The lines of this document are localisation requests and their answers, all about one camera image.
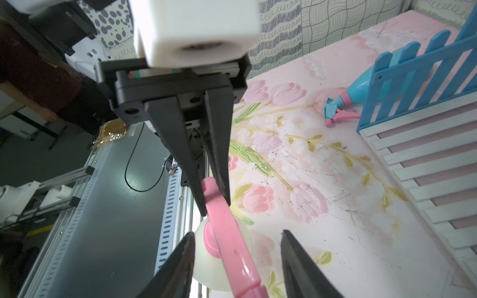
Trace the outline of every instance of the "patterned wallpaper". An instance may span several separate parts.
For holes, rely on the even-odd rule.
[[[254,77],[396,16],[401,0],[267,0],[249,52]]]
[[[133,28],[126,0],[102,11],[78,2],[115,59],[134,58]],[[402,0],[259,1],[261,31],[249,51],[249,78],[396,16]]]
[[[460,28],[467,21],[475,4],[476,0],[415,0],[411,8]]]

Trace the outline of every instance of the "blue fence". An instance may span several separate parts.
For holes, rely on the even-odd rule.
[[[447,39],[450,36],[450,31],[443,30],[432,38],[425,53],[421,56],[416,57],[417,52],[421,47],[421,44],[416,41],[406,45],[401,53],[399,62],[394,66],[389,66],[393,56],[390,52],[381,54],[378,59],[376,59],[374,64],[373,74],[371,75],[371,80],[369,82],[369,87],[366,94],[367,100],[361,113],[357,132],[359,133],[359,131],[363,128],[388,121],[404,114],[420,110],[432,104],[440,103],[477,90],[477,75],[475,75],[463,88],[463,90],[456,94],[456,91],[477,65],[476,31],[477,6],[474,7],[474,10],[470,14],[467,22],[452,44],[445,46]],[[459,70],[456,72],[449,85],[447,85],[447,87],[441,93],[437,101],[429,103],[435,96],[437,90],[442,85],[446,77],[449,75],[449,72],[452,70],[457,60],[459,60],[462,53],[468,50],[472,51]],[[423,83],[426,81],[432,66],[434,63],[439,61],[442,62],[431,78],[418,102],[412,109],[409,109]],[[403,82],[408,75],[412,76],[411,82],[403,91]],[[383,84],[389,80],[390,87],[388,88],[386,95],[384,95],[382,98],[379,98]],[[401,101],[395,113],[390,115],[390,111],[399,96],[402,96]],[[378,111],[375,121],[371,122],[378,100],[381,102],[381,107]]]

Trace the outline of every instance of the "blue spray bottle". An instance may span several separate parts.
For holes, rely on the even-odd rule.
[[[389,66],[396,65],[399,61],[399,57],[401,57],[401,53],[404,48],[399,48],[393,52],[393,57],[391,58],[391,62]],[[340,108],[349,106],[354,103],[364,103],[366,101],[366,92],[368,91],[369,81],[371,79],[371,75],[373,73],[373,66],[368,68],[362,75],[360,75],[352,84],[351,86],[343,92],[337,99],[328,98],[325,104],[325,125],[326,127],[331,127],[332,123],[338,120],[345,120],[345,119],[359,119],[361,115],[358,113],[348,112],[341,110]],[[409,83],[411,82],[411,78],[414,72],[409,73],[404,82],[403,86],[400,90],[400,94],[403,94],[407,89]],[[391,81],[386,81],[383,84],[383,88],[381,89],[381,93],[379,94],[379,99],[383,98],[388,89],[391,85]]]

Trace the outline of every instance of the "green stem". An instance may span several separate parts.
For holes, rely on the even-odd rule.
[[[329,148],[329,149],[332,149],[332,150],[334,150],[334,151],[336,151],[336,152],[341,153],[342,155],[345,155],[345,156],[347,156],[347,157],[349,157],[349,158],[351,158],[351,159],[357,161],[359,164],[361,164],[362,166],[364,166],[364,167],[371,173],[371,175],[373,175],[373,177],[374,177],[377,181],[379,181],[379,183],[381,183],[381,185],[382,185],[383,188],[384,188],[384,191],[385,191],[387,194],[390,195],[389,189],[388,189],[386,183],[384,183],[384,182],[380,179],[380,177],[378,176],[378,174],[376,174],[376,172],[375,172],[369,165],[367,165],[364,161],[362,161],[362,160],[359,159],[358,157],[356,157],[356,156],[354,156],[354,155],[352,155],[352,154],[349,154],[349,153],[347,153],[346,151],[344,151],[344,150],[342,150],[342,149],[340,149],[340,148],[331,146],[330,144],[327,144],[327,143],[324,143],[324,142],[320,142],[320,141],[318,141],[318,140],[313,140],[313,139],[309,139],[309,138],[305,138],[305,137],[302,137],[302,136],[299,136],[299,135],[293,135],[293,134],[287,134],[286,136],[290,136],[290,137],[292,137],[292,138],[304,140],[304,141],[307,141],[307,142],[314,142],[314,143],[322,144],[323,146],[326,146],[326,147]]]
[[[288,112],[288,111],[293,111],[293,110],[301,110],[301,109],[312,108],[312,107],[313,107],[312,104],[307,104],[307,105],[299,105],[299,106],[296,106],[296,107],[283,108],[283,109],[278,109],[278,110],[269,111],[269,112],[265,112],[265,113],[260,113],[260,114],[257,114],[255,116],[253,116],[253,117],[243,118],[242,121],[250,120],[250,119],[253,119],[255,117],[261,117],[261,116],[266,116],[266,115],[270,115],[270,114],[283,113],[283,112]]]
[[[261,103],[254,103],[248,109],[246,109],[239,117],[237,117],[234,121],[232,121],[232,125],[235,125],[239,122],[242,122],[244,118],[248,115],[252,114],[260,105]]]
[[[244,128],[244,129],[248,129],[248,130],[252,130],[252,131],[259,131],[259,132],[264,132],[264,133],[270,133],[270,134],[279,134],[277,131],[274,131],[274,130],[270,130],[270,129],[264,129],[264,128],[259,128],[259,127],[253,127],[253,126],[246,126],[246,125],[235,125],[235,126],[232,126],[232,128]],[[294,134],[286,134],[286,136],[289,136],[289,137],[292,137],[292,138],[295,138],[295,139],[300,139],[300,140],[304,140],[304,141],[307,141],[307,142],[313,142],[313,143],[317,143],[317,144],[321,144],[323,146],[326,146],[327,148],[329,149],[332,149],[342,155],[345,155],[355,161],[357,161],[359,164],[361,164],[362,166],[364,166],[370,173],[371,175],[373,175],[373,177],[379,181],[379,183],[381,183],[381,185],[383,186],[384,188],[384,191],[391,195],[390,194],[390,191],[389,191],[389,188],[388,186],[386,185],[386,183],[384,183],[380,177],[378,176],[378,174],[369,166],[367,165],[365,162],[363,162],[361,159],[359,159],[358,157],[352,155],[352,154],[349,154],[347,153],[346,151],[340,149],[340,148],[337,148],[337,147],[333,147],[331,146],[330,144],[327,144],[325,142],[321,142],[321,141],[318,141],[318,140],[313,140],[313,139],[309,139],[309,138],[305,138],[305,137],[302,137],[302,136],[299,136],[299,135],[294,135]]]
[[[233,112],[235,113],[236,111],[240,110],[240,109],[243,108],[244,106],[245,106],[245,105],[241,105],[240,107],[235,108]]]
[[[243,144],[243,143],[240,143],[240,142],[238,142],[238,141],[233,140],[233,142],[237,143],[237,145],[239,145],[239,146],[243,146],[243,147],[245,147],[245,148],[248,147],[247,145],[245,145],[245,144]],[[239,154],[236,154],[236,152],[234,152],[232,146],[230,146],[229,152],[230,152],[230,154],[234,154],[235,156],[237,156],[237,157],[240,158]],[[263,158],[263,156],[261,156],[261,155],[260,155],[259,153],[257,153],[256,151],[255,151],[255,154],[257,154],[257,155],[261,158],[261,162],[264,163],[264,165],[266,166],[266,168],[267,168],[270,172],[272,172],[272,173],[283,183],[283,185],[285,185],[289,190],[293,190],[293,187],[292,187],[285,179],[283,179],[283,177],[282,177],[280,174],[278,174],[278,172],[265,160],[265,158]]]

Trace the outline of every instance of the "tulip print surface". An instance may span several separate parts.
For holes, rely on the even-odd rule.
[[[425,49],[443,29],[456,36],[410,11],[247,82],[232,120],[230,209],[250,231],[270,297],[286,297],[284,229],[345,297],[476,295],[356,133],[357,120],[324,125],[328,97],[345,91],[380,53],[415,40]]]

